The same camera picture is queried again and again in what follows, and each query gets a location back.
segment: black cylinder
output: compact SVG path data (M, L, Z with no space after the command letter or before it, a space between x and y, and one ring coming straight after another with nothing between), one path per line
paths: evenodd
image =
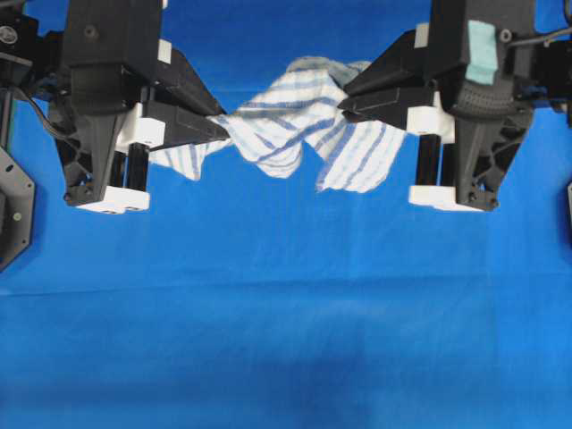
M140 143L129 146L126 188L147 190L147 170L149 168L149 147Z
M443 145L441 186L455 186L455 145Z
M125 178L125 159L126 156L122 152L115 152L114 161L111 164L111 173L109 174L109 185L116 188L123 187L123 179Z
M421 139L419 139L419 156L417 158L415 184L418 186L437 185L440 160L441 137L433 134L422 136Z

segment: blue and white striped cloth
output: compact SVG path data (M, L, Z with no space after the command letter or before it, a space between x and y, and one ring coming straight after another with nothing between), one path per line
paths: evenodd
M374 189L387 177L405 132L380 122L349 123L338 109L346 98L343 85L368 65L300 58L237 112L211 118L230 139L155 152L151 159L198 181L208 155L235 146L269 176L285 179L299 167L306 142L324 160L318 190Z

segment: light blue tag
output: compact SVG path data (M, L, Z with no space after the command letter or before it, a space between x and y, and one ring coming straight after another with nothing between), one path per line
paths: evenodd
M467 67L467 79L492 85L494 73L499 69L496 29L486 22L469 21L468 40L471 64Z

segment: robotic arm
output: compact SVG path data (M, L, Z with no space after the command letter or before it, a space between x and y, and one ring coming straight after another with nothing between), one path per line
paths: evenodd
M430 23L346 86L350 121L420 136L412 204L492 211L534 109L572 125L572 42L553 41L572 29L539 35L534 16L535 0L433 0Z
M207 119L223 109L160 39L167 0L70 0L65 31L44 37L21 6L2 6L0 144L12 97L29 102L55 139L69 206L147 210L150 151L229 138ZM34 98L49 103L47 117ZM0 167L1 271L29 245L34 185L2 148Z

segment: white plastic part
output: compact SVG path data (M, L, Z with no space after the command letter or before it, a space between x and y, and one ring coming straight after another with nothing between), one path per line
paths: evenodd
M414 48L427 47L427 45L429 45L429 22L423 22L417 25Z
M140 190L108 186L103 201L79 206L90 212L106 215L123 215L126 211L142 212L149 209L151 196Z
M455 143L455 118L442 109L439 92L435 92L433 107L422 105L408 109L407 132L416 136L441 136L444 145Z
M150 148L159 147L164 142L164 122L143 117L143 105L137 103L125 117L122 130L117 136L115 150L127 154L132 143L141 143Z
M172 44L166 40L159 40L159 61L170 64L172 55Z
M445 212L483 211L457 204L455 188L447 186L412 186L409 188L409 203L416 206L429 206Z

